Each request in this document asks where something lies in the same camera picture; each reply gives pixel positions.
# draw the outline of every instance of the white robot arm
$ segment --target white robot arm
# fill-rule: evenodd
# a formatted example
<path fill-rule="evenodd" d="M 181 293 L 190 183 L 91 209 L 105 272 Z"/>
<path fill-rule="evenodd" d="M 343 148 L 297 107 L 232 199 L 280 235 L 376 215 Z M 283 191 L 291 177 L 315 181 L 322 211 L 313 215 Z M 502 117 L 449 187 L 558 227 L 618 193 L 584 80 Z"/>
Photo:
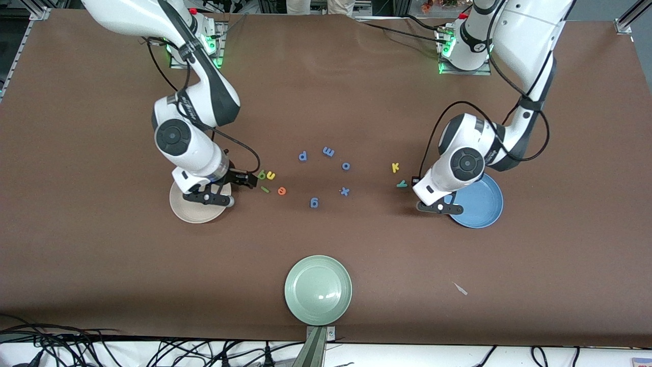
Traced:
<path fill-rule="evenodd" d="M 493 20 L 493 52 L 519 77 L 523 93 L 511 123 L 504 127 L 471 114 L 454 117 L 439 140 L 441 157 L 413 186 L 425 206 L 472 184 L 485 167 L 504 171 L 522 160 L 530 134 L 555 74 L 552 50 L 572 0 L 477 0 L 456 29 L 447 57 L 461 70 L 479 68 Z"/>
<path fill-rule="evenodd" d="M 232 197 L 213 195 L 210 189 L 200 193 L 200 187 L 211 183 L 255 187 L 256 177 L 235 170 L 226 153 L 203 132 L 233 122 L 240 111 L 240 99 L 209 58 L 202 40 L 190 29 L 196 21 L 183 6 L 183 0 L 83 0 L 82 3 L 110 31 L 158 37 L 172 43 L 176 55 L 199 76 L 197 84 L 159 99 L 152 113 L 156 146 L 177 166 L 172 176 L 184 199 L 231 206 Z"/>

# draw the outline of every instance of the brown table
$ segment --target brown table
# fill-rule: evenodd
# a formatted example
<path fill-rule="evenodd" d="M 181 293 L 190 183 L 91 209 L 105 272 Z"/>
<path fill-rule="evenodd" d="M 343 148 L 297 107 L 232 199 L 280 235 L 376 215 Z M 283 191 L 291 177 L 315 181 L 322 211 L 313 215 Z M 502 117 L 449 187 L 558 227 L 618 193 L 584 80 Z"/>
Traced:
<path fill-rule="evenodd" d="M 652 100 L 630 38 L 608 22 L 567 25 L 550 145 L 489 171 L 505 209 L 481 230 L 420 214 L 395 187 L 449 103 L 501 120 L 517 98 L 498 75 L 439 75 L 433 47 L 343 16 L 247 17 L 227 41 L 223 71 L 243 107 L 224 131 L 276 173 L 262 183 L 272 193 L 240 189 L 225 215 L 190 225 L 169 207 L 173 166 L 149 118 L 171 89 L 145 46 L 84 11 L 53 11 L 0 104 L 0 311 L 125 334 L 301 340 L 283 283 L 324 254 L 353 278 L 336 323 L 347 342 L 650 346 Z"/>

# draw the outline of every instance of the green plate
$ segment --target green plate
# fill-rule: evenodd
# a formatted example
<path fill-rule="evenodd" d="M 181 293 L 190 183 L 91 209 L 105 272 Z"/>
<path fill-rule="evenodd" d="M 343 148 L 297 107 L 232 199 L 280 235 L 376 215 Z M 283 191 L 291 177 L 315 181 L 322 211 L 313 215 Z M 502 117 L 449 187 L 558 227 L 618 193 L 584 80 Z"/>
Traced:
<path fill-rule="evenodd" d="M 286 304 L 302 322 L 334 323 L 351 303 L 353 287 L 344 266 L 332 257 L 315 255 L 300 260 L 286 279 Z"/>

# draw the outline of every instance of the beige plate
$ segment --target beige plate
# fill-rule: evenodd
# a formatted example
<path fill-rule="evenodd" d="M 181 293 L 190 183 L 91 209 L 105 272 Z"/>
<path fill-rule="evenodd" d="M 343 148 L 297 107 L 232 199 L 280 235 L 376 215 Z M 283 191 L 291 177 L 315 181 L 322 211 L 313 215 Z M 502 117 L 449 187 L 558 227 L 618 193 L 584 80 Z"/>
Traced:
<path fill-rule="evenodd" d="M 217 185 L 213 185 L 211 192 L 217 194 Z M 222 195 L 231 195 L 231 184 L 227 183 L 222 188 Z M 190 202 L 183 199 L 183 193 L 177 183 L 172 183 L 170 188 L 170 206 L 174 214 L 182 221 L 188 223 L 206 223 L 220 216 L 226 209 L 219 205 L 204 205 L 198 202 Z"/>

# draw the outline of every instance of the person's legs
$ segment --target person's legs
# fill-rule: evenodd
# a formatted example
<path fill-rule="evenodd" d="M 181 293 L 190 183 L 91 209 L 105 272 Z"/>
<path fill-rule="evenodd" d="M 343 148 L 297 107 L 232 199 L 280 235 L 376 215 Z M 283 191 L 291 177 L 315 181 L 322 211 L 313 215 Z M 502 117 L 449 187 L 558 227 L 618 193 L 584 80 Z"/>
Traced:
<path fill-rule="evenodd" d="M 288 14 L 310 14 L 310 0 L 286 0 Z"/>
<path fill-rule="evenodd" d="M 353 17 L 355 0 L 327 0 L 328 14 L 345 14 Z"/>

